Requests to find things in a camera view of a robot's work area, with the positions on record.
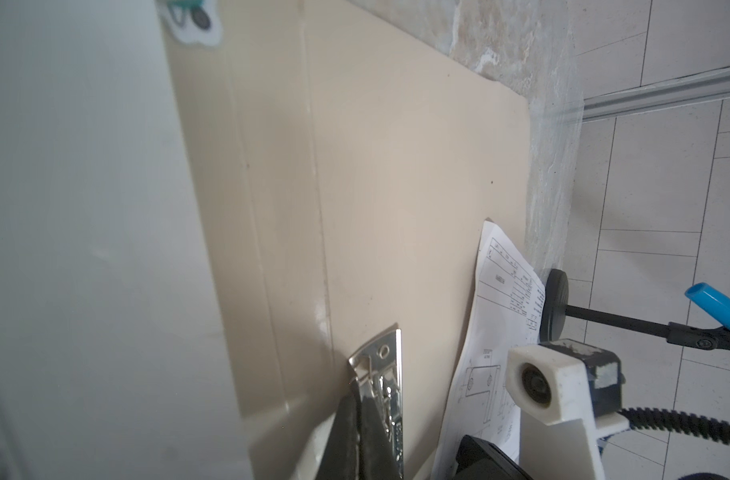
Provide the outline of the drawing paper sheet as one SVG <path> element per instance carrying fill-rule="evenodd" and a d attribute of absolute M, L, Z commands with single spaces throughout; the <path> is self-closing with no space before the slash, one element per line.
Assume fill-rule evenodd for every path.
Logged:
<path fill-rule="evenodd" d="M 151 1 L 0 1 L 0 479 L 249 479 Z"/>
<path fill-rule="evenodd" d="M 449 479 L 463 436 L 519 458 L 521 410 L 506 390 L 508 352 L 539 338 L 545 288 L 494 222 L 483 223 L 472 308 L 443 416 L 430 477 Z"/>

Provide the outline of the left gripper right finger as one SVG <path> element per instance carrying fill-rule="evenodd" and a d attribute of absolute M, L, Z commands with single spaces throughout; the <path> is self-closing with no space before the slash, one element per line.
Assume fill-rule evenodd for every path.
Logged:
<path fill-rule="evenodd" d="M 359 407 L 359 478 L 400 479 L 376 402 L 369 397 L 363 398 Z"/>

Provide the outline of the metal folder clip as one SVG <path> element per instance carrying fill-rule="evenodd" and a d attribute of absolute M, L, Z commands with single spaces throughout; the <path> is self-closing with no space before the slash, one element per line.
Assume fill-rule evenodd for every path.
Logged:
<path fill-rule="evenodd" d="M 365 397 L 376 402 L 391 443 L 400 479 L 404 477 L 402 330 L 393 325 L 363 344 L 348 359 L 358 406 Z"/>

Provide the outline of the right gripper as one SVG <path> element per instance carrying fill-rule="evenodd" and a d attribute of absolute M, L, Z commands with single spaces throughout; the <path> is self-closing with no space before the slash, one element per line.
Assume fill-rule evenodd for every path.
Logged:
<path fill-rule="evenodd" d="M 465 435 L 456 454 L 454 480 L 531 480 L 519 465 L 494 444 Z"/>

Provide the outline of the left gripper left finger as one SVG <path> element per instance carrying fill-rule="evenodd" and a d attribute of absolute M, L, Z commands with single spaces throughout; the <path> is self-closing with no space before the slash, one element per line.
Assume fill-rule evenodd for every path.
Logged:
<path fill-rule="evenodd" d="M 355 480 L 359 476 L 358 400 L 343 396 L 336 410 L 317 480 Z"/>

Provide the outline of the beige paper folder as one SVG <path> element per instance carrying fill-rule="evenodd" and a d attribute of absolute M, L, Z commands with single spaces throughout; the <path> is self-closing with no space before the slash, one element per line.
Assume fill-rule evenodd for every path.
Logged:
<path fill-rule="evenodd" d="M 164 38 L 258 479 L 291 479 L 348 357 L 402 330 L 405 473 L 425 477 L 483 223 L 524 243 L 526 100 L 347 1 L 221 1 Z"/>

